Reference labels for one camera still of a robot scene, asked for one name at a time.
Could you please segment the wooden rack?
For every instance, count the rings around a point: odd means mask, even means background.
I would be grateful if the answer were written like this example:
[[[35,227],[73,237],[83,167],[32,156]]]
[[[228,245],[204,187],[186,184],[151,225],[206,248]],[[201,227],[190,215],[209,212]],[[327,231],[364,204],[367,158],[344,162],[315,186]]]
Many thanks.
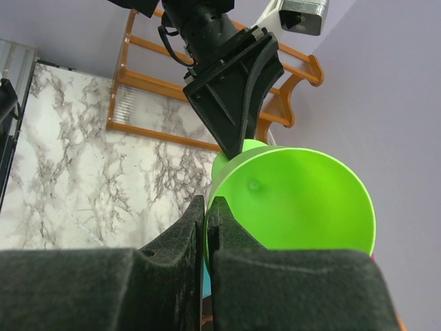
[[[266,141],[271,124],[293,126],[291,94],[299,82],[324,81],[315,56],[279,44],[277,37],[284,31],[318,36],[326,1],[271,1],[250,28],[228,17],[233,1],[121,1],[120,6],[130,13],[111,89],[109,130],[222,151],[231,159],[246,139]],[[185,66],[185,85],[128,69],[132,45]],[[214,142],[118,122],[120,85],[189,102]]]

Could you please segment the green wine glass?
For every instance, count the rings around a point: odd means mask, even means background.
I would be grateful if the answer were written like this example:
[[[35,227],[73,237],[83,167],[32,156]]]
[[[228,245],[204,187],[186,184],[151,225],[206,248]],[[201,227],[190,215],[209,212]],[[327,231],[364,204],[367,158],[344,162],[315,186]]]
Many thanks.
[[[226,200],[235,220],[270,250],[359,250],[372,255],[376,216],[367,188],[338,159],[308,148],[247,139],[214,159],[209,206]]]

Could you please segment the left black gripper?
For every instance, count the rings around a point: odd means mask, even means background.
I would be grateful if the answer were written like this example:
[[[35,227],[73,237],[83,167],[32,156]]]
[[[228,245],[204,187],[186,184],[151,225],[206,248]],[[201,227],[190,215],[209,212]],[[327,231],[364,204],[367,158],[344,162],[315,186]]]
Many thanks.
[[[207,26],[185,38],[194,64],[184,76],[187,100],[231,160],[253,139],[263,100],[283,74],[278,41],[266,28]],[[232,60],[255,42],[253,59]]]

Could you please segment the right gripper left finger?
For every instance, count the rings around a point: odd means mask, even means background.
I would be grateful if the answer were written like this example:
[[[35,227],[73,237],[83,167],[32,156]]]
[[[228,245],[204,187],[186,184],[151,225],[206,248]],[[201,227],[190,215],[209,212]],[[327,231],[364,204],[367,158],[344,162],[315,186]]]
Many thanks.
[[[205,204],[135,248],[1,253],[2,330],[199,330]]]

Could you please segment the blue wine glass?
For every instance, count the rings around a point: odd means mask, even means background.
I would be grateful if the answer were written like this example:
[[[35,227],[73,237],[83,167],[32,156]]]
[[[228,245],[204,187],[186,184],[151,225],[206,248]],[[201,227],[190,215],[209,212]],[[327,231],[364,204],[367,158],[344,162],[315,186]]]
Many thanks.
[[[207,269],[207,264],[205,259],[203,259],[203,287],[202,287],[202,297],[205,299],[212,295],[211,289],[211,279]]]

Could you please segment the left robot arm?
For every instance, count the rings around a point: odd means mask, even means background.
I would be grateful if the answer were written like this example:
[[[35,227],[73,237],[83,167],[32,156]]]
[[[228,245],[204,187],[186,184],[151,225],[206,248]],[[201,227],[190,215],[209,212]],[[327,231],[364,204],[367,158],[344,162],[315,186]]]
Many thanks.
[[[233,1],[116,1],[151,17],[164,9],[158,33],[172,58],[187,67],[183,92],[223,154],[233,159],[256,133],[260,109],[283,75],[278,41],[266,28],[239,30]]]

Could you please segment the black mounting frame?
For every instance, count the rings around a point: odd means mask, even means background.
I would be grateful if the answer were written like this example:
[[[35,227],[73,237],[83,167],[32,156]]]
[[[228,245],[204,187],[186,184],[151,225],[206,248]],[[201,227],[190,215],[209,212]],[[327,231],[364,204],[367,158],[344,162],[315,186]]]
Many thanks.
[[[37,62],[37,49],[1,40],[1,198],[6,187]]]

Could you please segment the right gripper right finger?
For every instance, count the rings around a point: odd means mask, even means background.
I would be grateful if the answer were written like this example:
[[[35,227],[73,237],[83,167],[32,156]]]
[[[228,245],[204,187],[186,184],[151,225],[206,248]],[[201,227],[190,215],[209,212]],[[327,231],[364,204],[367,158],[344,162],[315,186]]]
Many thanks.
[[[375,261],[357,250],[268,250],[216,197],[206,218],[215,330],[402,330]]]

